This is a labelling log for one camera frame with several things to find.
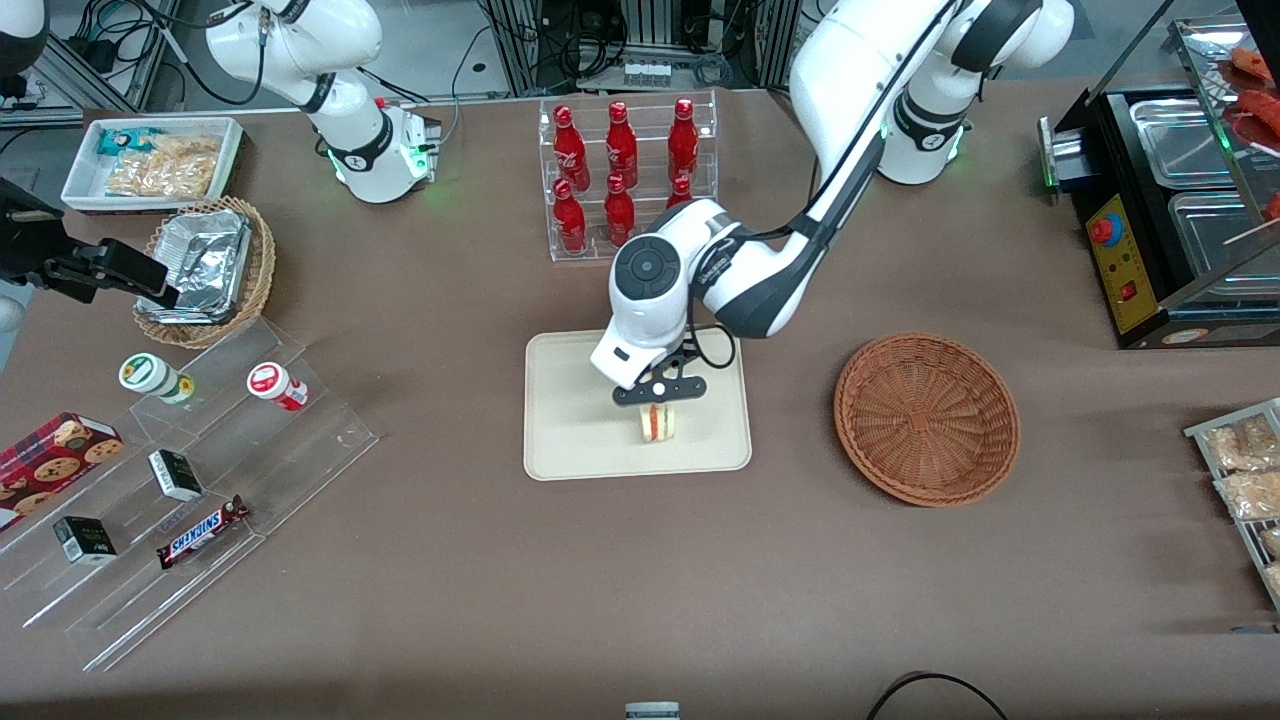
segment brown wicker basket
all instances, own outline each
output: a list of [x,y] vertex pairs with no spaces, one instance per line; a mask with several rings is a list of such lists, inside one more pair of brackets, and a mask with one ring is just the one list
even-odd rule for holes
[[966,505],[1014,468],[1018,409],[968,347],[924,333],[867,343],[836,383],[836,432],[867,478],[915,505]]
[[[262,215],[252,205],[236,197],[219,197],[184,208],[180,213],[212,213],[215,210],[237,210],[253,223],[250,256],[244,261],[244,279],[241,286],[241,309],[234,318],[221,325],[161,325],[147,320],[134,310],[133,320],[151,340],[178,345],[188,350],[204,350],[244,320],[260,314],[262,306],[266,305],[266,297],[271,292],[271,273],[275,272],[275,240],[271,237],[271,228],[266,227]],[[159,240],[160,228],[156,228],[156,232],[151,233],[151,241],[147,242],[147,254],[155,254]]]

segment red-capped bottle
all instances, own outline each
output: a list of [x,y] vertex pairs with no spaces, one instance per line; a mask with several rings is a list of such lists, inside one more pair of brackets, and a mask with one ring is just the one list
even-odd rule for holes
[[627,187],[640,182],[640,152],[636,149],[636,131],[627,120],[627,104],[609,102],[609,135],[604,138],[609,151],[609,172],[622,176]]
[[671,181],[671,197],[667,199],[667,208],[689,202],[694,196],[689,193],[689,176],[680,174]]
[[604,199],[604,217],[609,223],[609,242],[622,247],[631,240],[636,227],[636,206],[627,195],[627,184],[621,173],[609,176],[609,196]]
[[572,183],[577,192],[591,187],[591,172],[586,169],[586,143],[582,133],[573,127],[573,113],[564,105],[552,111],[556,119],[556,164],[561,177]]
[[676,182],[680,176],[698,174],[698,128],[694,126],[694,101],[676,100],[676,122],[667,136],[667,176]]
[[552,192],[556,193],[552,214],[556,215],[556,232],[561,236],[561,245],[564,246],[564,252],[581,255],[586,251],[586,217],[582,214],[582,206],[573,197],[573,188],[564,178],[556,178]]

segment table surface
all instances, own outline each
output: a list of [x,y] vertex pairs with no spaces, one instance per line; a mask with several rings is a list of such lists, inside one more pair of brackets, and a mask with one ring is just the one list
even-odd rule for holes
[[[744,470],[562,483],[521,466],[525,343],[603,327],[607,266],[547,256],[536,102],[466,106],[440,181],[387,206],[334,182],[305,117],[241,115],[236,192],[279,245],[266,315],[385,438],[109,673],[0,602],[0,715],[860,717],[927,669],[1020,717],[1276,716],[1280,638],[1228,632],[1274,614],[1181,436],[1280,395],[1276,351],[1114,350],[1070,205],[1036,192],[1034,120],[1078,91],[992,83],[942,178],[872,184],[791,324],[744,343]],[[812,150],[782,100],[719,104],[721,199],[773,227]],[[155,223],[68,219],[137,242]],[[0,442],[124,413],[129,352],[191,357],[129,302],[38,295]],[[977,505],[904,506],[836,439],[837,373],[899,331],[968,345],[1018,401],[1016,469]],[[882,717],[989,716],[902,694]]]

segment robot end effector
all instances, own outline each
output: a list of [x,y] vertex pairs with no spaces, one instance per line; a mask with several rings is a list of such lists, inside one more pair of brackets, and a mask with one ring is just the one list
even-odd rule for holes
[[92,302],[99,288],[113,288],[173,307],[178,291],[165,283],[168,272],[118,240],[93,246],[68,236],[61,211],[0,178],[0,279],[79,302]]

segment red button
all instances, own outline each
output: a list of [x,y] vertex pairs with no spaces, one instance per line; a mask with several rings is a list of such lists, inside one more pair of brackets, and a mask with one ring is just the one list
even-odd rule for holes
[[1103,242],[1111,240],[1111,236],[1114,233],[1115,233],[1115,225],[1112,225],[1111,220],[1106,218],[1093,220],[1093,224],[1089,225],[1089,240],[1097,242],[1098,245],[1102,245]]

